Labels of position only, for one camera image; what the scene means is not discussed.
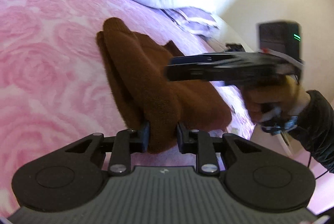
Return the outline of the person right hand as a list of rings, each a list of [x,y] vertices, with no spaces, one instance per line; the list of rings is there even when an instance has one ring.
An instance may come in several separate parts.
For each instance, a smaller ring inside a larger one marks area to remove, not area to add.
[[[311,96],[290,76],[285,76],[275,86],[239,89],[253,123],[266,122],[278,114],[282,117],[298,116],[311,100]]]

